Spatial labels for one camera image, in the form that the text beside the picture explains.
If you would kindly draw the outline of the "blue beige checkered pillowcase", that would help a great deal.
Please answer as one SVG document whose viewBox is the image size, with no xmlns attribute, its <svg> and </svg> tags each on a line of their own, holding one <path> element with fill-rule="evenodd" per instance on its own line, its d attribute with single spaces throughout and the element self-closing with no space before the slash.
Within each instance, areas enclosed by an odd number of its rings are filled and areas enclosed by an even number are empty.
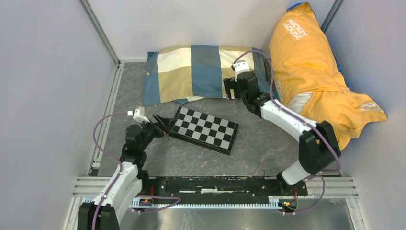
<svg viewBox="0 0 406 230">
<path fill-rule="evenodd" d="M 249 46 L 184 45 L 149 52 L 142 105 L 225 98 L 223 80 L 234 77 L 232 63 L 241 54 L 257 75 L 260 90 L 269 92 L 269 65 L 257 51 Z"/>
</svg>

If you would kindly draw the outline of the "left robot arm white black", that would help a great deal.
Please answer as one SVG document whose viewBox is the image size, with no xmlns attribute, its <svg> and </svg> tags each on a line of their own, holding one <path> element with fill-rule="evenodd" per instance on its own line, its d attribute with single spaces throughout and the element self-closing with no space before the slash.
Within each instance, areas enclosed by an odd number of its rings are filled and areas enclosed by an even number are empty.
<svg viewBox="0 0 406 230">
<path fill-rule="evenodd" d="M 128 111 L 136 125 L 125 130 L 125 144 L 117 169 L 107 185 L 90 203 L 82 203 L 78 210 L 79 230 L 118 230 L 121 221 L 137 195 L 145 195 L 150 190 L 149 175 L 143 170 L 147 155 L 145 150 L 155 138 L 170 133 L 174 118 L 153 115 L 154 122 L 148 120 L 139 109 Z"/>
</svg>

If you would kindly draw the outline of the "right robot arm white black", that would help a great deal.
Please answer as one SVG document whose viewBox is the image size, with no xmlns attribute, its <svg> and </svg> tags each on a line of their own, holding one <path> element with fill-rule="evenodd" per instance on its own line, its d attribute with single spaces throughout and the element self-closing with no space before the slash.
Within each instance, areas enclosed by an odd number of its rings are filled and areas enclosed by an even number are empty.
<svg viewBox="0 0 406 230">
<path fill-rule="evenodd" d="M 226 97 L 243 101 L 257 116 L 276 124 L 299 143 L 298 160 L 277 175 L 277 191 L 288 196 L 296 183 L 323 171 L 329 164 L 340 166 L 341 152 L 332 125 L 298 115 L 268 93 L 262 93 L 253 71 L 242 72 L 223 80 Z"/>
</svg>

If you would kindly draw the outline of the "yellow Mickey Mouse pillow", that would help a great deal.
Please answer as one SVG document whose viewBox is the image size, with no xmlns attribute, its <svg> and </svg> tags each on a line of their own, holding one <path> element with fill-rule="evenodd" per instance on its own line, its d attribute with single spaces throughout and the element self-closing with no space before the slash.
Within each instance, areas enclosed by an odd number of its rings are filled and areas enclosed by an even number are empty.
<svg viewBox="0 0 406 230">
<path fill-rule="evenodd" d="M 340 149 L 358 138 L 366 124 L 387 120 L 371 97 L 347 87 L 309 3 L 287 10 L 269 49 L 280 102 L 308 119 L 328 121 Z"/>
</svg>

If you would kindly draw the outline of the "black white checkerboard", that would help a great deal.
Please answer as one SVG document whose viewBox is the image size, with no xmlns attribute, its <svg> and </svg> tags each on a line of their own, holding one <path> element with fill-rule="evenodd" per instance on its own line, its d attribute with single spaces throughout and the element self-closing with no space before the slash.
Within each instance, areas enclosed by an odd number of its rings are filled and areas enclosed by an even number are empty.
<svg viewBox="0 0 406 230">
<path fill-rule="evenodd" d="M 179 140 L 230 155 L 239 124 L 185 107 L 169 123 L 169 135 Z"/>
</svg>

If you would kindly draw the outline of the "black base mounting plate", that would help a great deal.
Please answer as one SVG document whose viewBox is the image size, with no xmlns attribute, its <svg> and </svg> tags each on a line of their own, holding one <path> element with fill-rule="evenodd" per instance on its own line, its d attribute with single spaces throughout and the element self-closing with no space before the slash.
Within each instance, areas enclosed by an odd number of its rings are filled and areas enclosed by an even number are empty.
<svg viewBox="0 0 406 230">
<path fill-rule="evenodd" d="M 275 176 L 150 177 L 142 192 L 169 196 L 180 193 L 246 193 L 264 196 L 306 196 L 304 182 L 288 185 Z"/>
</svg>

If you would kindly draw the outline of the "aluminium frame rail front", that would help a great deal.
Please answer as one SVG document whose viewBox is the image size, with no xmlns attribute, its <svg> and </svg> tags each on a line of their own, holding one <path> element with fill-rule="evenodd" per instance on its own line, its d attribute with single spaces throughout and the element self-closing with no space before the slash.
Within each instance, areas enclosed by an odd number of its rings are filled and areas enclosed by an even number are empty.
<svg viewBox="0 0 406 230">
<path fill-rule="evenodd" d="M 78 177 L 73 190 L 73 197 L 96 197 L 109 182 L 110 177 Z M 355 183 L 350 177 L 324 177 L 314 178 L 305 182 L 307 195 L 300 198 L 316 199 L 322 193 L 325 186 L 323 198 L 325 199 L 346 199 L 358 198 L 358 191 Z"/>
</svg>

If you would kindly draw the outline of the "aluminium frame post left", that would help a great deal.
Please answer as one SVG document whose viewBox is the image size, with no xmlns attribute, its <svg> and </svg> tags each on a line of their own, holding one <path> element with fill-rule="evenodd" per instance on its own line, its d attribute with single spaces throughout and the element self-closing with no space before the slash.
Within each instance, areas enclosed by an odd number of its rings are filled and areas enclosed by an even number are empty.
<svg viewBox="0 0 406 230">
<path fill-rule="evenodd" d="M 84 9 L 84 12 L 86 13 L 90 23 L 92 24 L 96 34 L 100 38 L 105 49 L 107 50 L 110 58 L 117 66 L 119 66 L 121 61 L 120 61 L 119 57 L 117 56 L 111 42 L 109 41 L 104 29 L 102 28 L 102 25 L 99 22 L 94 10 L 92 9 L 90 2 L 88 0 L 79 0 L 79 3 L 81 4 L 82 8 Z"/>
</svg>

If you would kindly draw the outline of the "aluminium frame post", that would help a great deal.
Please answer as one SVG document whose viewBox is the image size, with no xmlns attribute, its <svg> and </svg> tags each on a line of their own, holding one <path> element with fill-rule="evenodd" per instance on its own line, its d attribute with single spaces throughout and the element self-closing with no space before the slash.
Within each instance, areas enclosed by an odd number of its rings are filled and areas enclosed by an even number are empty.
<svg viewBox="0 0 406 230">
<path fill-rule="evenodd" d="M 328 11 L 322 25 L 320 26 L 321 30 L 323 33 L 326 33 L 327 30 L 329 29 L 331 23 L 333 22 L 335 16 L 339 12 L 342 4 L 345 2 L 345 0 L 334 0 L 330 10 Z"/>
<path fill-rule="evenodd" d="M 111 42 L 109 41 L 104 29 L 102 28 L 102 25 L 99 22 L 94 10 L 92 9 L 90 2 L 88 0 L 79 0 L 79 3 L 81 4 L 82 8 L 84 9 L 84 12 L 86 13 L 90 23 L 92 24 L 96 34 L 100 38 L 105 49 L 107 50 L 110 58 L 117 66 L 119 66 L 121 61 L 120 61 L 119 57 L 117 56 Z"/>
</svg>

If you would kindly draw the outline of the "aluminium frame post right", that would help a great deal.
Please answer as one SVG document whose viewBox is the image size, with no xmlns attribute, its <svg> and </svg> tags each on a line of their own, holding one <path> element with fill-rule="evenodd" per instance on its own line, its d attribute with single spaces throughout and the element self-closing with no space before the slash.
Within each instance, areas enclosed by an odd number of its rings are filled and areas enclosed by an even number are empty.
<svg viewBox="0 0 406 230">
<path fill-rule="evenodd" d="M 335 16 L 339 12 L 342 4 L 345 2 L 345 0 L 334 0 L 330 10 L 328 11 L 322 25 L 320 26 L 321 30 L 323 33 L 326 33 L 327 30 L 329 29 L 331 23 L 333 22 Z"/>
</svg>

